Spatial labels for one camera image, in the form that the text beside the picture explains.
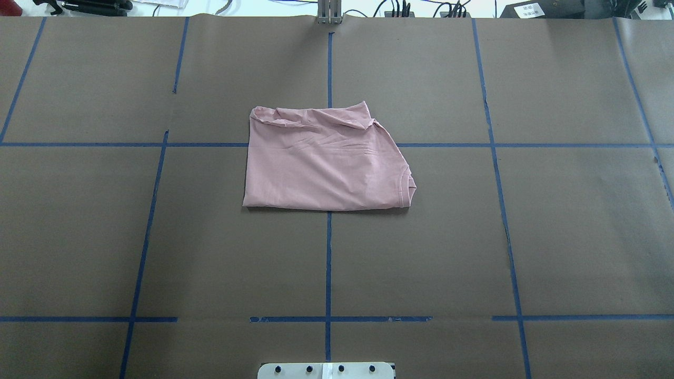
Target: folded shirt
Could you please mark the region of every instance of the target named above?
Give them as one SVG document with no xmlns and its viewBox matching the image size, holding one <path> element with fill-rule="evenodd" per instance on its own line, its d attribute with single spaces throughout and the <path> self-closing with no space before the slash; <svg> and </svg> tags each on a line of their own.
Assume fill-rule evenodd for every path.
<svg viewBox="0 0 674 379">
<path fill-rule="evenodd" d="M 365 102 L 251 112 L 244 206 L 402 208 L 416 188 L 405 158 Z"/>
</svg>

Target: sticker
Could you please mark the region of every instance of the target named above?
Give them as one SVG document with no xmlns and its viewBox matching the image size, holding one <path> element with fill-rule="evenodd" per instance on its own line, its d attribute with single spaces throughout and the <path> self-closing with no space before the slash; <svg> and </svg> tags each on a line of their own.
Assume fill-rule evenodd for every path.
<svg viewBox="0 0 674 379">
<path fill-rule="evenodd" d="M 539 16 L 545 16 L 541 6 L 538 3 L 531 3 L 526 5 L 520 5 L 519 7 L 514 7 L 517 16 L 520 18 L 534 18 Z"/>
</svg>

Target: metal bracket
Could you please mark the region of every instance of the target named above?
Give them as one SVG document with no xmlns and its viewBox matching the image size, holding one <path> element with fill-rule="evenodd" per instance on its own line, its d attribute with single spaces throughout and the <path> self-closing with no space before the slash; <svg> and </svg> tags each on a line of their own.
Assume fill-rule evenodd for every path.
<svg viewBox="0 0 674 379">
<path fill-rule="evenodd" d="M 257 379 L 395 379 L 395 367 L 385 362 L 266 363 Z"/>
<path fill-rule="evenodd" d="M 318 0 L 316 22 L 319 24 L 341 24 L 342 0 Z"/>
</svg>

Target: blue tape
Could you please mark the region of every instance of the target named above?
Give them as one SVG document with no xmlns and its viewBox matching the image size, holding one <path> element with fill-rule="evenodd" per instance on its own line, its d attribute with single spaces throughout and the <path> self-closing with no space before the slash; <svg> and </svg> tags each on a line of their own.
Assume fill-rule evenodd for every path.
<svg viewBox="0 0 674 379">
<path fill-rule="evenodd" d="M 520 331 L 520 344 L 522 348 L 522 358 L 524 360 L 524 373 L 526 379 L 531 379 L 531 367 L 529 364 L 529 351 L 526 346 L 526 333 L 524 331 L 524 321 L 522 320 L 522 306 L 520 304 L 520 290 L 517 284 L 517 272 L 515 270 L 515 259 L 512 253 L 512 244 L 510 242 L 510 228 L 508 227 L 508 214 L 506 211 L 506 203 L 503 199 L 503 186 L 501 185 L 501 173 L 499 170 L 498 157 L 496 155 L 496 142 L 494 140 L 494 132 L 491 125 L 491 113 L 489 111 L 489 105 L 487 104 L 487 86 L 485 84 L 485 73 L 482 66 L 482 56 L 480 54 L 480 41 L 477 35 L 477 23 L 475 19 L 472 21 L 472 34 L 475 42 L 475 54 L 477 56 L 477 67 L 480 74 L 480 85 L 482 87 L 482 98 L 485 106 L 485 117 L 487 119 L 487 126 L 489 132 L 489 143 L 491 145 L 491 160 L 494 165 L 494 176 L 496 178 L 496 189 L 499 194 L 499 205 L 501 207 L 501 219 L 503 221 L 503 227 L 505 229 L 505 238 L 508 242 L 508 258 L 510 260 L 510 282 L 512 284 L 512 293 L 515 299 L 515 310 L 518 317 L 518 329 Z"/>
<path fill-rule="evenodd" d="M 332 344 L 330 340 L 332 317 L 332 212 L 328 212 L 328 227 L 326 231 L 326 362 L 332 358 Z"/>
<path fill-rule="evenodd" d="M 400 143 L 399 148 L 489 148 L 491 144 L 472 142 Z M 651 148 L 650 144 L 517 144 L 496 143 L 497 148 Z M 160 148 L 160 142 L 0 142 L 6 147 L 130 147 Z M 246 148 L 247 142 L 169 142 L 170 148 Z M 655 144 L 656 148 L 674 148 L 674 144 Z"/>
<path fill-rule="evenodd" d="M 428 322 L 431 316 L 332 316 L 332 322 Z"/>
<path fill-rule="evenodd" d="M 650 148 L 650 144 L 495 144 L 498 148 Z"/>
<path fill-rule="evenodd" d="M 38 34 L 35 36 L 35 41 L 33 41 L 33 47 L 30 49 L 30 54 L 28 55 L 28 60 L 24 66 L 24 72 L 21 73 L 21 78 L 19 79 L 19 84 L 16 86 L 16 91 L 14 92 L 14 98 L 11 100 L 9 110 L 7 112 L 7 117 L 5 118 L 5 123 L 3 124 L 2 131 L 0 132 L 0 142 L 5 139 L 5 134 L 7 133 L 7 128 L 9 127 L 9 122 L 11 121 L 11 115 L 14 113 L 14 108 L 16 107 L 16 102 L 19 100 L 19 93 L 21 93 L 21 88 L 24 86 L 26 81 L 26 75 L 28 75 L 28 69 L 30 64 L 33 62 L 33 57 L 35 56 L 35 50 L 38 48 L 38 43 L 40 42 L 40 37 L 42 36 L 42 31 L 44 30 L 44 23 L 47 21 L 46 17 L 42 18 L 40 23 L 40 28 L 38 29 Z"/>
<path fill-rule="evenodd" d="M 332 35 L 328 33 L 328 108 L 332 108 Z"/>
<path fill-rule="evenodd" d="M 431 316 L 330 316 L 330 322 L 428 322 Z M 279 316 L 251 317 L 251 323 L 258 322 L 325 322 L 323 316 Z"/>
<path fill-rule="evenodd" d="M 517 321 L 517 316 L 494 316 L 492 321 Z M 522 316 L 523 321 L 674 320 L 674 314 L 579 314 Z"/>
<path fill-rule="evenodd" d="M 129 317 L 98 316 L 0 316 L 0 322 L 129 322 Z M 178 322 L 178 317 L 142 317 L 136 322 Z"/>
<path fill-rule="evenodd" d="M 246 148 L 247 142 L 171 142 L 171 148 Z"/>
<path fill-rule="evenodd" d="M 145 271 L 145 261 L 148 255 L 148 247 L 150 246 L 150 231 L 152 229 L 152 221 L 154 220 L 154 209 L 157 203 L 157 192 L 159 190 L 159 181 L 162 177 L 162 168 L 164 166 L 164 156 L 166 155 L 166 143 L 169 140 L 169 131 L 164 133 L 164 140 L 162 141 L 162 152 L 159 154 L 159 164 L 157 165 L 157 175 L 154 179 L 154 189 L 152 190 L 152 201 L 150 202 L 150 213 L 148 215 L 148 224 L 145 228 L 145 239 L 143 240 L 143 250 L 140 255 L 140 265 L 138 268 L 138 277 L 135 282 L 135 291 L 133 293 L 133 304 L 131 306 L 131 317 L 129 319 L 129 328 L 127 329 L 127 339 L 124 345 L 124 354 L 122 356 L 122 364 L 119 370 L 119 378 L 124 379 L 126 375 L 127 362 L 129 360 L 129 352 L 131 350 L 131 340 L 133 338 L 133 325 L 135 323 L 135 315 L 138 311 L 138 299 L 140 298 L 140 287 L 143 281 L 143 273 Z"/>
<path fill-rule="evenodd" d="M 0 146 L 7 147 L 93 147 L 93 148 L 102 148 L 102 147 L 121 147 L 121 148 L 158 148 L 162 144 L 157 142 L 3 142 Z"/>
<path fill-rule="evenodd" d="M 473 143 L 437 143 L 437 144 L 396 144 L 399 148 L 488 148 L 491 144 L 473 144 Z"/>
<path fill-rule="evenodd" d="M 187 40 L 188 25 L 189 25 L 189 17 L 186 17 L 185 26 L 183 27 L 183 39 L 180 42 L 180 53 L 178 53 L 178 64 L 175 67 L 175 81 L 173 82 L 173 93 L 178 92 L 178 78 L 180 78 L 180 68 L 183 65 L 183 53 L 185 52 L 185 41 Z"/>
<path fill-rule="evenodd" d="M 644 112 L 644 106 L 641 103 L 641 96 L 639 96 L 639 91 L 636 89 L 634 84 L 634 78 L 632 77 L 632 70 L 630 69 L 630 64 L 627 62 L 627 56 L 625 55 L 625 49 L 623 47 L 623 39 L 620 36 L 620 28 L 618 28 L 617 18 L 613 18 L 613 27 L 615 29 L 615 36 L 618 39 L 618 47 L 620 49 L 620 56 L 623 59 L 623 64 L 625 65 L 625 71 L 627 72 L 627 78 L 630 80 L 630 86 L 632 86 L 632 92 L 634 92 L 634 98 L 636 99 L 637 105 L 639 106 L 639 113 L 641 114 L 641 119 L 644 122 L 644 127 L 646 128 L 646 134 L 648 134 L 648 141 L 653 149 L 653 155 L 658 161 L 658 170 L 660 171 L 660 178 L 663 180 L 665 185 L 665 192 L 669 199 L 669 206 L 674 210 L 674 196 L 672 196 L 672 189 L 669 186 L 669 180 L 667 179 L 667 174 L 665 173 L 665 168 L 663 167 L 662 160 L 660 159 L 660 154 L 658 153 L 658 148 L 655 144 L 655 139 L 653 138 L 653 133 L 650 130 L 650 124 L 648 124 L 648 119 L 646 118 L 646 112 Z"/>
</svg>

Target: white mounting plate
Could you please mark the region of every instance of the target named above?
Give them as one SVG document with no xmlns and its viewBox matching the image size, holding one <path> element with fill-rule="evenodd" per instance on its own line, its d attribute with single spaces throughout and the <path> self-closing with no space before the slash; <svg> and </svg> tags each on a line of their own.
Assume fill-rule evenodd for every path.
<svg viewBox="0 0 674 379">
<path fill-rule="evenodd" d="M 386 362 L 265 363 L 257 379 L 395 379 L 396 371 Z"/>
</svg>

